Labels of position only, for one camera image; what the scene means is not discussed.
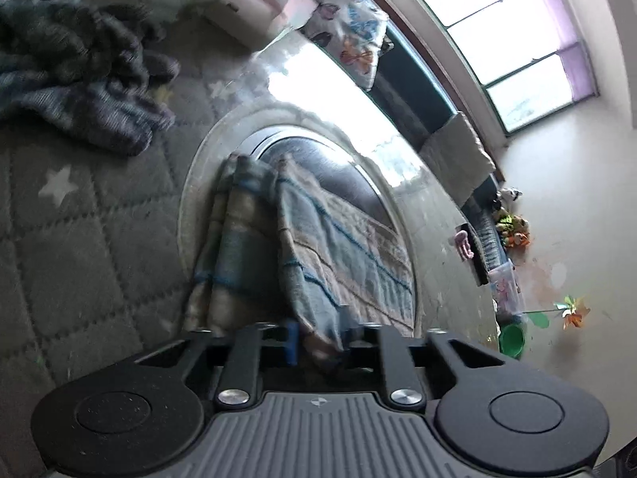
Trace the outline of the brown plush toy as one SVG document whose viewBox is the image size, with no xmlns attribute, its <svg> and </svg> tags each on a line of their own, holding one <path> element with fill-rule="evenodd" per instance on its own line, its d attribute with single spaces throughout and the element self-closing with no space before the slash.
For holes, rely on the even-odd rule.
<svg viewBox="0 0 637 478">
<path fill-rule="evenodd" d="M 496 222 L 496 231 L 503 235 L 527 234 L 529 232 L 529 223 L 522 216 L 507 214 L 500 217 Z"/>
</svg>

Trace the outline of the green plastic basin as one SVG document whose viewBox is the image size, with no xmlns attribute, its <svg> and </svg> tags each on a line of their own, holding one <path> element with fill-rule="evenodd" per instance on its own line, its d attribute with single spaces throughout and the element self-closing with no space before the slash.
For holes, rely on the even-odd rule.
<svg viewBox="0 0 637 478">
<path fill-rule="evenodd" d="M 500 352 L 519 359 L 526 347 L 526 331 L 522 324 L 508 324 L 501 328 L 499 335 Z"/>
</svg>

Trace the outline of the orange plush toy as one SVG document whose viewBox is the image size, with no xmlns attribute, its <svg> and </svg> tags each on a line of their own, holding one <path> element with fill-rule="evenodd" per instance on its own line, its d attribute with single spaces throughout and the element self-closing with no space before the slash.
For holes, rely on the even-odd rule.
<svg viewBox="0 0 637 478">
<path fill-rule="evenodd" d="M 503 244 L 506 249 L 526 248 L 530 244 L 530 237 L 527 233 L 512 232 L 504 237 Z"/>
</svg>

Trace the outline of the blue striped towel garment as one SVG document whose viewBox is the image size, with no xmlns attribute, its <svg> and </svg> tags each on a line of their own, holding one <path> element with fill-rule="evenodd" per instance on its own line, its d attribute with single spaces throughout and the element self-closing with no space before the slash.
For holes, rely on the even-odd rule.
<svg viewBox="0 0 637 478">
<path fill-rule="evenodd" d="M 325 190 L 292 157 L 223 162 L 184 327 L 227 335 L 290 319 L 317 360 L 361 325 L 414 335 L 414 274 L 403 237 Z"/>
</svg>

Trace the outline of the white tissue box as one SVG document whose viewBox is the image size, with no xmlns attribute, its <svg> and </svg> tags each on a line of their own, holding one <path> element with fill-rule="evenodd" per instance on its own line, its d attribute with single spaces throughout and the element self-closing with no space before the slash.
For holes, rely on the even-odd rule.
<svg viewBox="0 0 637 478">
<path fill-rule="evenodd" d="M 308 23 L 317 0 L 211 0 L 203 16 L 256 53 Z"/>
</svg>

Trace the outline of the butterfly print pillow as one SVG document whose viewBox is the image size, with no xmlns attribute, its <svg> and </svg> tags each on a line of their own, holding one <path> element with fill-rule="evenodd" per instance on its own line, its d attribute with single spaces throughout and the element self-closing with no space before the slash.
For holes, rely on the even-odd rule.
<svg viewBox="0 0 637 478">
<path fill-rule="evenodd" d="M 371 0 L 315 0 L 301 32 L 364 91 L 375 82 L 389 17 Z"/>
</svg>

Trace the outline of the black white plush toy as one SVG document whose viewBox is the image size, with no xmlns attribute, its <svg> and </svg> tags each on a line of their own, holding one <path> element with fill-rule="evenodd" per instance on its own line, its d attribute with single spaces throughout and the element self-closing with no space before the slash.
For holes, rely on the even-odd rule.
<svg viewBox="0 0 637 478">
<path fill-rule="evenodd" d="M 498 191 L 498 198 L 505 208 L 511 208 L 522 196 L 523 192 L 515 188 L 501 188 Z"/>
</svg>

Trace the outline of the black remote control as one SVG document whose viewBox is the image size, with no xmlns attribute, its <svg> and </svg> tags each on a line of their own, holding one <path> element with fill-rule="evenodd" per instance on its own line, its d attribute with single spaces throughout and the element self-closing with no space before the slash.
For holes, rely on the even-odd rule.
<svg viewBox="0 0 637 478">
<path fill-rule="evenodd" d="M 487 286 L 490 283 L 488 276 L 488 268 L 485 262 L 484 251 L 481 241 L 469 223 L 463 223 L 460 229 L 467 233 L 467 241 L 469 242 L 470 250 L 473 253 L 471 258 L 473 270 L 478 281 L 479 286 Z"/>
</svg>

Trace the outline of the pink hair band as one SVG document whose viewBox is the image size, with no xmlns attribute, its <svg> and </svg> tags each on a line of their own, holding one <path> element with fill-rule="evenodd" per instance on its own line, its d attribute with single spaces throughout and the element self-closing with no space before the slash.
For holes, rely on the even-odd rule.
<svg viewBox="0 0 637 478">
<path fill-rule="evenodd" d="M 455 232 L 453 245 L 455 245 L 455 250 L 463 261 L 472 260 L 474 258 L 469 233 L 467 233 L 467 231 L 458 230 Z"/>
</svg>

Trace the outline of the blue sofa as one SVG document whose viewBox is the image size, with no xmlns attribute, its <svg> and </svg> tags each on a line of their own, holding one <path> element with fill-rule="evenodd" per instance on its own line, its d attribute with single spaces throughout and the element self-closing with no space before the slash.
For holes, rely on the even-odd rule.
<svg viewBox="0 0 637 478">
<path fill-rule="evenodd" d="M 465 114 L 477 134 L 460 97 L 422 41 L 385 0 L 371 1 L 389 17 L 370 89 L 375 104 L 418 152 L 429 135 L 458 112 Z M 492 217 L 494 206 L 500 203 L 498 174 L 496 168 L 460 207 L 482 243 L 488 271 L 508 262 Z"/>
</svg>

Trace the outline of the dark blue knitted cloth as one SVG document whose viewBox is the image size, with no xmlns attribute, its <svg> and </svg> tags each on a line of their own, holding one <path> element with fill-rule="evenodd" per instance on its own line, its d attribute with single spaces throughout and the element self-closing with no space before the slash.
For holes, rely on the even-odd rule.
<svg viewBox="0 0 637 478">
<path fill-rule="evenodd" d="M 144 6 L 1 0 L 1 119 L 43 122 L 125 157 L 175 116 L 152 95 L 180 71 L 153 50 L 164 29 Z"/>
</svg>

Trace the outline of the green framed window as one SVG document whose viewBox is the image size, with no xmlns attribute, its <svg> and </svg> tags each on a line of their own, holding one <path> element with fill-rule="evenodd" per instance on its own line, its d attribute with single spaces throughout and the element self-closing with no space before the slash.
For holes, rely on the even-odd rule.
<svg viewBox="0 0 637 478">
<path fill-rule="evenodd" d="M 566 0 L 387 0 L 460 65 L 505 135 L 597 93 L 587 49 Z"/>
</svg>

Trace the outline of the colourful paper pinwheel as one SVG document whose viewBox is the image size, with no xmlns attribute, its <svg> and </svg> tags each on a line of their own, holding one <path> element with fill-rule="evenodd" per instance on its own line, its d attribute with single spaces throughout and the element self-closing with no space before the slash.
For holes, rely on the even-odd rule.
<svg viewBox="0 0 637 478">
<path fill-rule="evenodd" d="M 561 302 L 554 302 L 548 309 L 524 312 L 524 316 L 535 327 L 546 329 L 553 321 L 561 321 L 564 330 L 582 328 L 588 314 L 590 308 L 585 305 L 584 299 L 572 296 L 566 296 Z"/>
</svg>

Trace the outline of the clear plastic storage box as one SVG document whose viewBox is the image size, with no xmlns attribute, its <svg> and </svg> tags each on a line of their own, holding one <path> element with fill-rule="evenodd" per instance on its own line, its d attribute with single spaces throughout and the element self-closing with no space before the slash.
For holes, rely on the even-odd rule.
<svg viewBox="0 0 637 478">
<path fill-rule="evenodd" d="M 524 297 L 511 261 L 505 262 L 487 273 L 489 286 L 496 309 L 513 315 L 522 314 L 525 309 Z"/>
</svg>

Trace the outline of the beige square cushion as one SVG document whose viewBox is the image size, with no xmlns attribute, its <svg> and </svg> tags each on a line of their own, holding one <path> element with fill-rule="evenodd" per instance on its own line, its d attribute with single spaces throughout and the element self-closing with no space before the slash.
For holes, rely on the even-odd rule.
<svg viewBox="0 0 637 478">
<path fill-rule="evenodd" d="M 462 112 L 429 135 L 419 157 L 459 207 L 496 170 L 482 140 Z"/>
</svg>

